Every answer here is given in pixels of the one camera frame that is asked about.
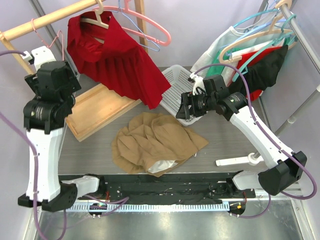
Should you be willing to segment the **tan cloth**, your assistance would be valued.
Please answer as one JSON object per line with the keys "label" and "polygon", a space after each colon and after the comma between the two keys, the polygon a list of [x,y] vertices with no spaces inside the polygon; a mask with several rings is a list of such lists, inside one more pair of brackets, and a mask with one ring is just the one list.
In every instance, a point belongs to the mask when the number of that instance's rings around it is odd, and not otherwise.
{"label": "tan cloth", "polygon": [[128,174],[160,177],[208,143],[172,115],[143,112],[118,131],[111,143],[112,160]]}

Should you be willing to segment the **red skirt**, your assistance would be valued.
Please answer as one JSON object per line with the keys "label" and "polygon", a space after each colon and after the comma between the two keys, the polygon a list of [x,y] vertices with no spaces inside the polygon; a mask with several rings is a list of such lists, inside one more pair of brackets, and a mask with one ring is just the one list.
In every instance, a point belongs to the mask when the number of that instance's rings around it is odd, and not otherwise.
{"label": "red skirt", "polygon": [[145,50],[105,11],[103,28],[82,18],[95,19],[92,11],[68,21],[67,52],[77,71],[122,97],[141,100],[155,109],[171,85]]}

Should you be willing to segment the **pink wire hanger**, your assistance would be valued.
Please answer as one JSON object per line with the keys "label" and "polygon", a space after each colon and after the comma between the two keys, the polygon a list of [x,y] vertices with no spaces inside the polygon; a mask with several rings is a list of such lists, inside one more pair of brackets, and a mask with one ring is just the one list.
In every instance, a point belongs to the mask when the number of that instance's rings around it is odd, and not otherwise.
{"label": "pink wire hanger", "polygon": [[55,37],[53,38],[52,42],[50,44],[48,44],[43,38],[42,36],[37,32],[36,28],[35,28],[35,25],[34,25],[34,18],[31,19],[31,25],[32,25],[32,28],[33,28],[33,31],[36,33],[36,35],[38,36],[38,38],[41,40],[41,42],[44,44],[45,47],[47,47],[48,49],[51,49],[52,46],[55,44],[55,43],[61,43],[61,57],[62,57],[62,60],[64,61],[65,60],[65,48],[64,48],[64,34],[61,30],[59,30],[56,34],[55,34]]}

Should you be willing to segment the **beige plastic hanger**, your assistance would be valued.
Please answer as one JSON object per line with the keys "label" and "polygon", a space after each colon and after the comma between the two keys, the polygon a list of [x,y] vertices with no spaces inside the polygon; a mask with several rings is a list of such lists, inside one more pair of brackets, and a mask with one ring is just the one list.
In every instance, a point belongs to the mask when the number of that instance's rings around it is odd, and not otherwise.
{"label": "beige plastic hanger", "polygon": [[104,12],[104,5],[102,0],[95,0],[98,5],[98,9],[93,9],[92,11],[95,13],[95,19],[81,17],[80,22],[87,23],[90,25],[96,25],[100,28],[108,29],[109,25],[104,23],[101,19],[101,14]]}

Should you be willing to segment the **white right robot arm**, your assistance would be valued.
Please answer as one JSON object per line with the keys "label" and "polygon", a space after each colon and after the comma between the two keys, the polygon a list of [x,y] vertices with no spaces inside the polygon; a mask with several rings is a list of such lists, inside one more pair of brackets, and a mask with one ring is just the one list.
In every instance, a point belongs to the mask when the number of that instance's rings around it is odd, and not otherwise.
{"label": "white right robot arm", "polygon": [[236,174],[225,186],[230,197],[236,198],[244,190],[256,187],[276,196],[301,178],[307,156],[287,147],[260,122],[242,93],[230,93],[221,75],[202,78],[192,73],[188,80],[194,83],[193,91],[181,94],[176,118],[188,120],[191,116],[198,118],[208,111],[215,111],[245,135],[267,166],[262,172]]}

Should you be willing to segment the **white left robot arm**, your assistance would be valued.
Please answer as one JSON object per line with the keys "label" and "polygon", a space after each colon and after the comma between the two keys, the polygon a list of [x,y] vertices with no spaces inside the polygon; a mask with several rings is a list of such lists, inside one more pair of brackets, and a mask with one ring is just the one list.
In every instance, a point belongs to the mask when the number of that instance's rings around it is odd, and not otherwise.
{"label": "white left robot arm", "polygon": [[29,183],[26,193],[18,198],[18,205],[40,206],[54,213],[71,208],[78,198],[87,194],[102,199],[107,192],[103,176],[86,174],[72,180],[59,180],[65,119],[76,103],[74,93],[81,89],[69,63],[43,63],[35,74],[24,79],[35,96],[23,108],[23,126],[30,145]]}

